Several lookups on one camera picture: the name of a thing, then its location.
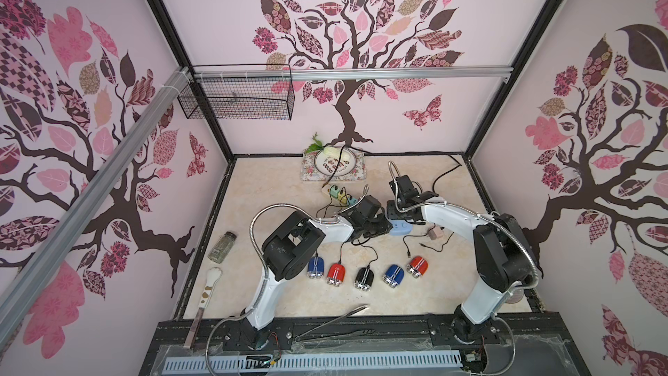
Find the pink USB charger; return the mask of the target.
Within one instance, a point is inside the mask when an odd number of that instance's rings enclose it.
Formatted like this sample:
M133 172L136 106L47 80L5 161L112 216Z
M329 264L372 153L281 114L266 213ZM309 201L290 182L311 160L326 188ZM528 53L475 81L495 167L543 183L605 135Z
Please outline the pink USB charger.
M444 231L440 226L433 226L428 232L427 236L430 240L439 240L444 236Z

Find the black electric shaver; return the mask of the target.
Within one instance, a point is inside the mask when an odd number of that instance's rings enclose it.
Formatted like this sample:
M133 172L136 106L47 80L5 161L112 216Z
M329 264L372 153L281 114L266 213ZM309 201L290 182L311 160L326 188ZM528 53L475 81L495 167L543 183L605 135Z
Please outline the black electric shaver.
M363 292L369 292L373 285L374 272L370 266L362 267L358 270L354 280L354 287Z

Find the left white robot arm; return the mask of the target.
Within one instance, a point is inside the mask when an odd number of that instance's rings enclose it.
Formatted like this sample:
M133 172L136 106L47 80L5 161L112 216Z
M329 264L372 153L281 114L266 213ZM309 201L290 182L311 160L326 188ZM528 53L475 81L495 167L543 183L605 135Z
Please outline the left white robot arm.
M262 215L277 209L288 209L291 214L264 243L257 243L254 233L257 221ZM372 196L365 196L352 207L324 219L313 217L296 205L268 205L255 215L249 225L250 241L263 271L252 304L245 308L243 320L258 332L269 327L276 317L285 283L306 268L320 245L375 238L386 235L391 228L384 208Z

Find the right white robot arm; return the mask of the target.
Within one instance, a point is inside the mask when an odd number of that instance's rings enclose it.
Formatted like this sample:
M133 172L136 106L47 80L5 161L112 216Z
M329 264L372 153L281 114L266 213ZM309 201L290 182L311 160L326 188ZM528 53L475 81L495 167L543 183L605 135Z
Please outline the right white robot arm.
M536 258L515 217L473 212L436 193L420 193L406 175L392 178L390 186L401 216L443 227L473 243L478 280L456 309L455 323L479 327L515 292L538 285Z

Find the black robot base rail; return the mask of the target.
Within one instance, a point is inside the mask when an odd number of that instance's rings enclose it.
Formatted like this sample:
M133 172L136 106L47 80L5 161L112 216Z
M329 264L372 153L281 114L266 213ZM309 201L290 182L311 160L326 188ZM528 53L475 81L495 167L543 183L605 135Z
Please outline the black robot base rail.
M275 362L285 354L458 351L460 368L316 371L296 374L226 375L586 375L586 365L565 322L557 313L503 313L478 332L475 341L457 341L452 315L365 316L356 314L306 335L295 336L334 319L277 318L264 330L233 319L204 320L191 349L184 348L188 320L162 322L139 372L162 375L168 358L251 355Z

